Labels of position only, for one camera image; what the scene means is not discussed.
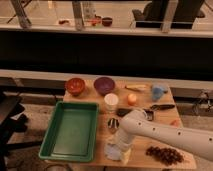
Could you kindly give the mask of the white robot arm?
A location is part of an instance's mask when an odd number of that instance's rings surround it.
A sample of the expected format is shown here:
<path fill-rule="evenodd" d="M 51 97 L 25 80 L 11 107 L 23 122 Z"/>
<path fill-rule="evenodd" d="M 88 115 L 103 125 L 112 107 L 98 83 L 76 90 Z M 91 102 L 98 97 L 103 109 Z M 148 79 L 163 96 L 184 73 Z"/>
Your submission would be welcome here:
<path fill-rule="evenodd" d="M 148 121 L 146 112 L 134 109 L 121 120 L 115 144 L 122 150 L 131 148 L 136 136 L 144 136 L 213 161 L 213 132 L 175 127 Z"/>

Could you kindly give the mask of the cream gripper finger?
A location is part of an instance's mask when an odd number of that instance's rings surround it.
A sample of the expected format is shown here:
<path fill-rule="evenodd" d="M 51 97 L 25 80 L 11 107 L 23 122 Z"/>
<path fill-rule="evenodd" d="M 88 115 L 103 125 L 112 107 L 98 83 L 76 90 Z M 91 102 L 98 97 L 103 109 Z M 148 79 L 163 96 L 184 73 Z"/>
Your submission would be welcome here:
<path fill-rule="evenodd" d="M 127 164 L 131 155 L 131 150 L 127 150 L 126 152 L 121 152 L 121 162 L 123 164 Z"/>

